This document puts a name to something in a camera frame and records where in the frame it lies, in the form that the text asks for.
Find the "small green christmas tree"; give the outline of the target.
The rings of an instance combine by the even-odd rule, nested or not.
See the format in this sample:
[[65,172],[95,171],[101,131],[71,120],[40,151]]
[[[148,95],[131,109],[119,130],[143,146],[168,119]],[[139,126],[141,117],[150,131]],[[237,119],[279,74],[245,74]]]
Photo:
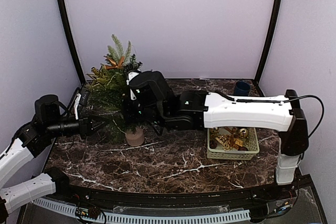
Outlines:
[[138,61],[136,55],[132,53],[132,44],[130,41],[124,47],[115,34],[111,35],[111,39],[114,45],[108,46],[108,52],[103,56],[104,63],[100,67],[102,65],[109,65],[105,56],[111,57],[116,62],[121,56],[125,56],[123,68],[109,70],[114,74],[114,78],[108,85],[93,87],[91,82],[89,82],[87,87],[91,91],[92,103],[107,112],[113,113],[112,115],[108,115],[108,119],[110,119],[108,126],[108,130],[111,133],[110,141],[112,143],[122,143],[125,139],[126,131],[135,131],[136,127],[134,123],[126,123],[121,112],[123,99],[130,97],[130,89],[126,83],[127,73],[130,70],[140,69],[143,63]]

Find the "pale green plastic basket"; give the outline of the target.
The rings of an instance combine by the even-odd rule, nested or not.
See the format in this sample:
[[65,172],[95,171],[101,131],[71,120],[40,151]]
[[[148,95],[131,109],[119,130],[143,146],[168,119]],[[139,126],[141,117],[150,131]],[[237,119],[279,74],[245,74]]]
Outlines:
[[[207,158],[209,159],[225,159],[225,160],[250,160],[259,153],[259,144],[255,128],[247,128],[249,137],[240,138],[238,130],[241,127],[217,127],[207,130]],[[243,141],[243,146],[248,148],[249,151],[238,151],[235,149],[225,150],[224,141],[228,136],[233,136]],[[216,141],[217,148],[211,149],[209,141]]]

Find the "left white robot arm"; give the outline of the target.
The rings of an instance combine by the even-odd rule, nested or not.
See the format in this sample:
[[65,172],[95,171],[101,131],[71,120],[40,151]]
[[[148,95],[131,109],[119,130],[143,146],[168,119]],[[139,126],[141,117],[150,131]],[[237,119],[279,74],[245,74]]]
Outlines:
[[4,187],[21,167],[51,145],[53,139],[74,135],[84,139],[108,124],[108,120],[100,116],[80,118],[70,117],[69,113],[57,95],[42,96],[35,101],[32,121],[17,130],[8,148],[1,153],[1,222],[16,209],[40,197],[54,193],[63,201],[74,197],[68,176],[56,167],[16,186]]

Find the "gold star tree topper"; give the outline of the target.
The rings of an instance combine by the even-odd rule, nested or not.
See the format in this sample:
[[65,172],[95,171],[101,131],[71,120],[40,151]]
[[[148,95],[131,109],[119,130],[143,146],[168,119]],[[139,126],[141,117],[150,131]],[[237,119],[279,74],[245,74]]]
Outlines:
[[101,66],[99,69],[97,69],[96,67],[92,67],[91,72],[86,73],[86,75],[91,79],[91,85],[93,87],[106,86],[114,78],[114,74],[109,70],[105,69],[103,66]]

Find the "copper ribbon bow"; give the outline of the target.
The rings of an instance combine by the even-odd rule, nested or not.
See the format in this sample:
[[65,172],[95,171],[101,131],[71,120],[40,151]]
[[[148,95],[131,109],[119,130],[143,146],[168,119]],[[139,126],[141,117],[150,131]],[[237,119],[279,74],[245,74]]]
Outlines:
[[111,57],[105,56],[105,59],[109,63],[109,65],[102,65],[104,69],[110,70],[110,69],[122,69],[123,63],[125,61],[125,56],[121,56],[121,58],[116,62]]

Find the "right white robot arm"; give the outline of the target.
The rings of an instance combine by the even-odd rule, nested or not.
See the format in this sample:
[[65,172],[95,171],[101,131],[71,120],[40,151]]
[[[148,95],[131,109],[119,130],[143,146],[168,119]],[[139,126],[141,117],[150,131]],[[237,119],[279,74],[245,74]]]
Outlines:
[[158,135],[164,130],[203,130],[216,127],[256,127],[279,133],[275,183],[268,188],[273,200],[288,191],[311,132],[295,90],[275,97],[240,97],[204,90],[175,94],[159,71],[130,70],[130,95],[123,101],[128,123],[147,122]]

